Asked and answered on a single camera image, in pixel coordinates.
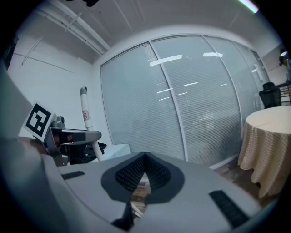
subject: white table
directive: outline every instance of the white table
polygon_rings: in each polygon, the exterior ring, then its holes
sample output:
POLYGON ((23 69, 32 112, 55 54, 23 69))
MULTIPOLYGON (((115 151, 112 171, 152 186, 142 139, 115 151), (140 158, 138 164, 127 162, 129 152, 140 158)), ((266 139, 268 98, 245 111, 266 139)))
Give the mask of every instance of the white table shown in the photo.
POLYGON ((238 160, 241 169, 254 169, 259 197, 280 192, 291 169, 291 106, 254 112, 246 118, 238 160))
MULTIPOLYGON (((104 149, 104 159, 112 159, 116 157, 120 157, 123 155, 128 155, 130 154, 130 148, 128 144, 119 144, 119 145, 112 145, 112 146, 107 146, 104 149)), ((98 162, 98 159, 94 159, 91 162, 98 162)))

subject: black chair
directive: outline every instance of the black chair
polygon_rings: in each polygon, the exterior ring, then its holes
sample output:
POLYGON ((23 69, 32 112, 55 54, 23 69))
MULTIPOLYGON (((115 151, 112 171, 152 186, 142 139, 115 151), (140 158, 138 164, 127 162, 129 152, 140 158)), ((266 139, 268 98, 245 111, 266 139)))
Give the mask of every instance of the black chair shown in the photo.
POLYGON ((263 91, 259 92, 260 98, 266 108, 281 106, 280 88, 276 87, 274 83, 267 82, 263 84, 263 91))

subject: checkered tablecloth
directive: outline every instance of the checkered tablecloth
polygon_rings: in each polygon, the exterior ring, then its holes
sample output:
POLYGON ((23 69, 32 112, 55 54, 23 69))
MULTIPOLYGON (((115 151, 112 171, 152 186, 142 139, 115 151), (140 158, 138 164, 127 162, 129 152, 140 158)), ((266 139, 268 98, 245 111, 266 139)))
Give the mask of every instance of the checkered tablecloth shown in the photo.
POLYGON ((291 106, 247 117, 238 165, 254 169, 251 181, 260 183, 260 198, 280 192, 291 170, 291 106))

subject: floor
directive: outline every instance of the floor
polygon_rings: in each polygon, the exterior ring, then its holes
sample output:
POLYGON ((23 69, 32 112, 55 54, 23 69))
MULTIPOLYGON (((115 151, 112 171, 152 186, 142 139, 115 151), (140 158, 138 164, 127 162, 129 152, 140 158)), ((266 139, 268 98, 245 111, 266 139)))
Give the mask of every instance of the floor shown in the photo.
MULTIPOLYGON (((273 201, 277 196, 258 198, 259 184, 254 184, 251 182, 251 174, 253 170, 242 170, 237 165, 237 159, 231 161, 230 163, 215 170, 218 174, 226 178, 227 180, 238 185, 245 191, 247 191, 258 203, 265 207, 271 201, 273 201)), ((149 183, 141 183, 140 186, 132 194, 132 202, 144 213, 146 210, 145 200, 146 196, 151 193, 151 188, 149 183)))

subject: black object on ceiling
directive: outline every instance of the black object on ceiling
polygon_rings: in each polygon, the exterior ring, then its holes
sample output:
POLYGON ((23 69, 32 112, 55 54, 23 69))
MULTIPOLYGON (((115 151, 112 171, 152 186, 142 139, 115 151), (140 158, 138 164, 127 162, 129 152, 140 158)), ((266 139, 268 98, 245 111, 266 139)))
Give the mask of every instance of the black object on ceiling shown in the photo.
POLYGON ((83 2, 86 2, 88 7, 94 6, 99 0, 83 0, 83 2))

